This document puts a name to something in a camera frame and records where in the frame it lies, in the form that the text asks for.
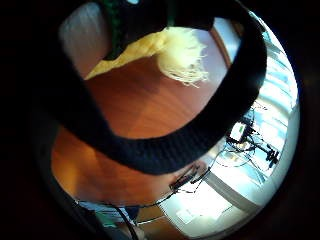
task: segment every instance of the green rope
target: green rope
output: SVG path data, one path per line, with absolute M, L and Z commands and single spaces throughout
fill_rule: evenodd
M 108 24 L 111 26 L 111 44 L 112 48 L 105 60 L 114 60 L 122 52 L 120 43 L 122 38 L 121 22 L 117 9 L 117 0 L 96 0 L 98 4 L 103 6 L 103 14 L 107 18 Z
M 168 12 L 167 12 L 167 27 L 172 27 L 175 25 L 175 17 L 176 17 L 176 2 L 167 0 Z

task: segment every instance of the black fabric loop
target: black fabric loop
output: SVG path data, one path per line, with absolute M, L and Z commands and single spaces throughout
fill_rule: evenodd
M 203 111 L 171 134 L 150 139 L 115 135 L 58 39 L 48 39 L 50 45 L 43 50 L 59 74 L 52 72 L 52 66 L 43 65 L 42 71 L 52 74 L 37 79 L 35 94 L 65 128 L 108 157 L 149 174 L 176 171 L 204 155 L 224 136 L 256 99 L 265 77 L 266 49 L 256 22 L 241 4 L 220 2 L 212 17 L 227 16 L 244 26 L 239 51 Z

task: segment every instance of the wooden table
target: wooden table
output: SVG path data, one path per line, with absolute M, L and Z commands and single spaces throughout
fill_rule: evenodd
M 165 77 L 154 57 L 87 81 L 87 86 L 115 133 L 129 138 L 161 136 L 194 118 L 214 94 L 226 72 L 218 47 L 207 32 L 205 67 L 210 81 L 199 88 Z M 52 152 L 52 170 L 72 196 L 114 204 L 152 203 L 170 191 L 179 172 L 152 176 L 130 169 L 87 146 L 61 128 Z

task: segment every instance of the black cable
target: black cable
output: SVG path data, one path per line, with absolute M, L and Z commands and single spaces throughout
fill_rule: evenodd
M 127 217 L 123 214 L 123 212 L 121 211 L 121 209 L 113 204 L 110 204 L 110 206 L 112 206 L 114 209 L 117 210 L 117 212 L 121 215 L 121 217 L 123 218 L 124 222 L 126 223 L 129 231 L 130 231 L 130 234 L 131 234 L 131 237 L 132 237 L 132 240 L 139 240 L 138 236 L 137 236 L 137 233 L 136 231 L 133 229 L 131 223 L 129 222 L 129 220 L 127 219 Z
M 250 126 L 253 126 L 254 120 L 255 120 L 255 111 L 254 111 L 254 107 L 251 107 L 250 110 L 252 111 L 252 119 L 250 122 Z
M 268 110 L 267 107 L 263 106 L 261 103 L 257 102 L 257 101 L 254 101 L 254 103 L 258 104 L 259 105 L 259 108 L 263 109 L 263 110 Z
M 199 167 L 191 166 L 189 167 L 174 183 L 170 184 L 169 187 L 171 190 L 176 190 L 177 188 L 182 187 L 186 182 L 192 181 L 192 179 L 197 174 Z
M 253 133 L 256 133 L 256 134 L 254 134 L 254 136 L 256 136 L 255 139 L 259 140 L 260 142 L 259 142 L 259 143 L 255 142 L 254 139 L 253 139 L 253 136 L 252 136 L 252 134 L 251 134 L 251 135 L 250 135 L 250 138 L 251 138 L 252 142 L 254 142 L 255 144 L 257 144 L 257 145 L 259 145 L 259 146 L 261 146 L 263 143 L 266 143 L 266 142 L 263 140 L 262 135 L 261 135 L 258 131 L 254 130 Z
M 251 135 L 252 134 L 254 134 L 254 135 L 256 135 L 256 136 L 259 136 L 259 140 L 261 141 L 261 142 L 263 142 L 263 143 L 265 143 L 266 141 L 263 139 L 263 136 L 261 135 L 261 133 L 260 132 L 258 132 L 257 130 L 255 130 L 255 129 L 253 129 L 252 128 L 252 133 L 251 133 Z
M 228 145 L 230 147 L 232 147 L 233 149 L 235 149 L 235 151 L 228 150 L 228 152 L 242 153 L 242 152 L 248 152 L 248 151 L 252 151 L 253 150 L 252 146 L 247 148 L 247 149 L 240 149 L 236 145 L 234 145 L 234 143 L 232 143 L 232 142 L 228 142 Z
M 205 177 L 205 175 L 207 175 L 208 172 L 210 172 L 210 170 L 211 170 L 213 164 L 215 163 L 215 161 L 217 160 L 218 156 L 219 156 L 221 153 L 223 153 L 223 152 L 225 151 L 225 149 L 226 149 L 226 143 L 224 144 L 222 150 L 220 150 L 220 151 L 217 153 L 217 155 L 214 157 L 214 159 L 212 160 L 212 163 L 210 164 L 210 166 L 208 167 L 208 169 L 207 169 L 203 174 L 201 174 L 201 176 L 199 176 L 199 177 L 196 178 L 195 180 L 191 181 L 191 184 L 194 184 L 194 183 L 198 182 L 199 180 L 201 180 L 200 183 L 203 181 L 203 178 Z
M 200 187 L 200 185 L 201 185 L 201 183 L 203 182 L 203 180 L 204 180 L 204 176 L 209 172 L 208 171 L 208 169 L 207 169 L 207 171 L 204 173 L 204 174 L 202 174 L 199 178 L 197 178 L 196 179 L 196 181 L 195 182 L 191 182 L 191 184 L 194 184 L 194 183 L 196 183 L 198 180 L 200 180 L 200 182 L 199 182 L 199 184 L 198 184 L 198 186 L 195 188 L 195 190 L 193 191 L 193 192 L 191 192 L 191 191 L 187 191 L 187 190 L 184 190 L 184 189 L 178 189 L 178 193 L 179 193 L 179 191 L 183 191 L 183 192 L 186 192 L 186 193 L 196 193 L 196 191 L 198 190 L 198 188 Z
M 241 164 L 239 164 L 239 165 L 228 166 L 228 165 L 224 165 L 224 164 L 219 163 L 218 161 L 216 161 L 216 163 L 219 164 L 220 166 L 222 166 L 222 167 L 227 167 L 227 168 L 231 168 L 231 167 L 242 167 L 242 166 L 246 165 L 248 162 L 250 162 L 250 160 L 247 160 L 246 162 L 243 162 L 243 163 L 241 163 Z
M 251 149 L 253 150 L 253 155 L 254 155 L 256 153 L 256 148 L 257 148 L 255 145 L 259 145 L 260 146 L 262 143 L 259 143 L 259 144 L 256 143 L 251 135 L 249 135 L 249 137 L 251 138 L 251 141 L 254 143 L 253 146 L 251 146 Z
M 162 199 L 161 201 L 156 201 L 155 203 L 147 204 L 147 205 L 139 205 L 139 207 L 140 208 L 148 208 L 148 207 L 157 206 L 160 203 L 163 203 L 164 201 L 168 200 L 170 197 L 172 197 L 176 193 L 178 193 L 178 191 L 173 191 L 171 194 L 169 194 L 166 198 Z
M 251 164 L 253 165 L 254 168 L 256 168 L 257 170 L 260 170 L 262 172 L 266 172 L 270 169 L 270 167 L 268 167 L 267 169 L 262 169 L 260 168 L 255 162 L 252 161 L 252 159 L 250 160 Z

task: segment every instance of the yellow tassel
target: yellow tassel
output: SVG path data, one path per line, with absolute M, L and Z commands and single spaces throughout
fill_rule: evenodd
M 159 70 L 164 75 L 186 85 L 196 86 L 194 82 L 208 80 L 208 72 L 204 70 L 202 63 L 202 51 L 205 47 L 192 29 L 165 28 L 131 43 L 117 59 L 100 61 L 86 79 L 134 60 L 156 55 Z

